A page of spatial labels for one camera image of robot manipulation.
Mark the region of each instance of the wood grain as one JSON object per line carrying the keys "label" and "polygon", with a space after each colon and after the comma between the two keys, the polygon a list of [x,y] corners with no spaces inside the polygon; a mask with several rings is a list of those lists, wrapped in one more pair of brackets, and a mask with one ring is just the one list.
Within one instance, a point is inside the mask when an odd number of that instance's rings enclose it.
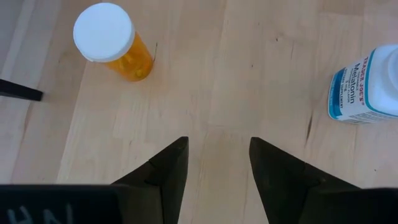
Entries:
{"label": "wood grain", "polygon": [[259,136],[359,187],[398,186],[398,122],[326,111],[334,73],[398,42],[396,1],[114,0],[155,58],[138,83],[73,45],[95,0],[47,1],[24,1],[4,62],[2,78],[46,95],[0,98],[0,182],[108,184],[189,136],[179,222],[267,223],[248,157]]}

